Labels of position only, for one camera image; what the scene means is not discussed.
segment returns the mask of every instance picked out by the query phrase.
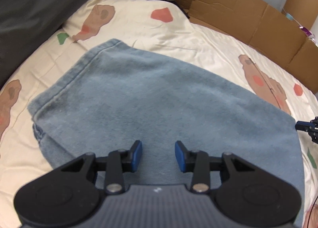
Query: bed sheet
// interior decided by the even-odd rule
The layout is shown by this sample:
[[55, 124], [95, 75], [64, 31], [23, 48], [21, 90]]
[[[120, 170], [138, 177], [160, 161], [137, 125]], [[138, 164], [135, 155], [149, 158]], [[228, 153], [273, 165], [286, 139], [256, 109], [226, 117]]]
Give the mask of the bed sheet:
[[[295, 120], [318, 116], [316, 97], [254, 49], [192, 24], [164, 1], [89, 0], [12, 75], [0, 94], [0, 227], [20, 225], [16, 191], [51, 170], [33, 136], [29, 101], [53, 85], [89, 49], [117, 38], [216, 73], [257, 94]], [[318, 187], [318, 146], [299, 132], [305, 169], [305, 213]]]

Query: black cable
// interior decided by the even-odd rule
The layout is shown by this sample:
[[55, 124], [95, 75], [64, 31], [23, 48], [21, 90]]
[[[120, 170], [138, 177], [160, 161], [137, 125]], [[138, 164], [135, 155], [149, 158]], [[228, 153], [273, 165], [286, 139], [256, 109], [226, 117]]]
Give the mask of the black cable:
[[309, 213], [309, 216], [308, 216], [307, 228], [309, 227], [310, 216], [311, 216], [311, 213], [312, 213], [312, 211], [314, 209], [314, 205], [316, 204], [317, 199], [318, 199], [318, 196], [316, 197], [316, 199], [315, 199], [315, 201], [313, 203], [313, 206], [311, 207], [311, 210], [310, 210], [310, 213]]

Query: gray pillow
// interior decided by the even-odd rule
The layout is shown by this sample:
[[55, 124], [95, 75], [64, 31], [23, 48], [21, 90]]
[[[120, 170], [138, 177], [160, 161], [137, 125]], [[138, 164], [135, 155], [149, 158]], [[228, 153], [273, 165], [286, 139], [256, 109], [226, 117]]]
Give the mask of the gray pillow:
[[87, 0], [0, 0], [0, 88]]

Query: cardboard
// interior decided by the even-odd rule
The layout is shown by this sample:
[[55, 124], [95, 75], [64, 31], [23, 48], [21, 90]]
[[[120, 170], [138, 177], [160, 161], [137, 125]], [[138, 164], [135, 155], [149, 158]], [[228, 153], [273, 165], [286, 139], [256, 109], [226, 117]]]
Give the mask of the cardboard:
[[262, 0], [178, 0], [190, 21], [233, 36], [255, 48], [318, 92], [318, 47], [295, 21]]
[[284, 9], [310, 30], [318, 15], [318, 0], [287, 0]]

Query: denim fabric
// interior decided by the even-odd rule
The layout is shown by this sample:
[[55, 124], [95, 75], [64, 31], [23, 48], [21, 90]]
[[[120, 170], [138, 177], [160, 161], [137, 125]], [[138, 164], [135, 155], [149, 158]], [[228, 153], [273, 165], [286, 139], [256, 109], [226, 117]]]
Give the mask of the denim fabric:
[[[28, 106], [52, 167], [143, 142], [131, 183], [190, 183], [174, 143], [212, 156], [233, 152], [293, 184], [304, 198], [295, 120], [257, 95], [186, 62], [109, 40], [88, 51]], [[212, 187], [220, 185], [211, 173]], [[296, 224], [301, 226], [302, 213]]]

